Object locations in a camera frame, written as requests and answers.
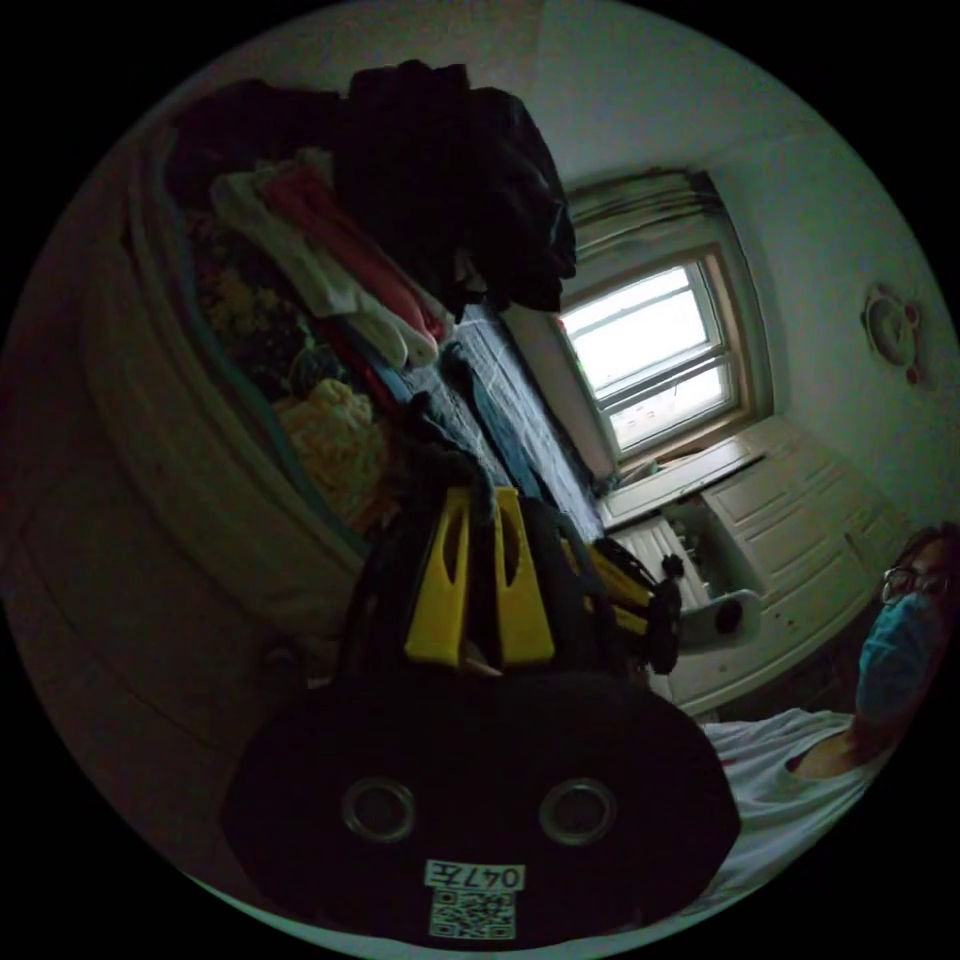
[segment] window frame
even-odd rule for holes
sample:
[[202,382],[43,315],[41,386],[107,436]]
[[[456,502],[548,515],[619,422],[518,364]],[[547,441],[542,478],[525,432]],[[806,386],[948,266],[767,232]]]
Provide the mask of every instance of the window frame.
[[[672,268],[695,266],[688,276],[691,278],[690,289],[694,293],[700,315],[705,324],[715,321],[717,343],[710,342],[707,347],[698,347],[688,353],[679,364],[674,362],[666,366],[657,374],[657,380],[647,378],[641,384],[624,385],[619,389],[617,384],[594,391],[582,372],[584,387],[591,397],[601,429],[604,431],[611,449],[616,451],[616,459],[621,471],[634,469],[643,462],[654,459],[682,456],[710,443],[722,439],[722,434],[729,433],[736,427],[745,424],[753,418],[756,406],[756,393],[750,377],[750,355],[747,338],[744,336],[743,319],[740,306],[731,282],[729,266],[723,245],[717,241],[700,243],[673,251],[667,255],[651,259],[640,266],[620,271],[600,283],[583,288],[574,296],[565,300],[563,314],[570,313],[578,307],[606,296],[613,291],[637,283]],[[585,331],[577,331],[571,337],[566,334],[570,349],[576,354],[575,341]],[[688,418],[680,423],[668,427],[646,440],[621,448],[610,422],[612,413],[618,409],[625,409],[631,403],[636,403],[643,395],[650,395],[669,385],[671,380],[682,382],[693,375],[690,371],[703,372],[719,366],[727,370],[729,377],[730,397],[711,409]],[[628,378],[621,378],[624,383]]]

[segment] window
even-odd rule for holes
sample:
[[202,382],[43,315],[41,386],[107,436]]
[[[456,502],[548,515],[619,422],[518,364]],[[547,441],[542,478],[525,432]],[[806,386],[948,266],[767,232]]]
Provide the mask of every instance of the window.
[[627,282],[562,317],[621,459],[740,404],[740,373],[706,258]]

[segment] pink clothing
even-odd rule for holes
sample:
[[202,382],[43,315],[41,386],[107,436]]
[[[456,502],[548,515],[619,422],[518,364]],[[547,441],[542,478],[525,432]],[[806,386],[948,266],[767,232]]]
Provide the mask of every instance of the pink clothing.
[[432,345],[446,328],[420,296],[337,206],[319,174],[297,165],[263,188],[268,203],[316,243],[325,246],[366,290]]

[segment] eyeglasses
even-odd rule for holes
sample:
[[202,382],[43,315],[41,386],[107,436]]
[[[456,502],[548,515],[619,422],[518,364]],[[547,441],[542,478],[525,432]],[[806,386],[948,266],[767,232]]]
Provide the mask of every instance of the eyeglasses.
[[883,575],[883,592],[880,595],[884,603],[893,603],[907,593],[926,593],[938,596],[946,593],[950,580],[945,573],[917,573],[911,567],[894,567]]

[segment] qr code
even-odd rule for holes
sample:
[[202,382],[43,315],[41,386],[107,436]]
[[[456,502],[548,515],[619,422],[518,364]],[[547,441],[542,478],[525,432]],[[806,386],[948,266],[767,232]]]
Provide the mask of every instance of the qr code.
[[516,894],[434,890],[430,935],[458,940],[510,940],[516,934]]

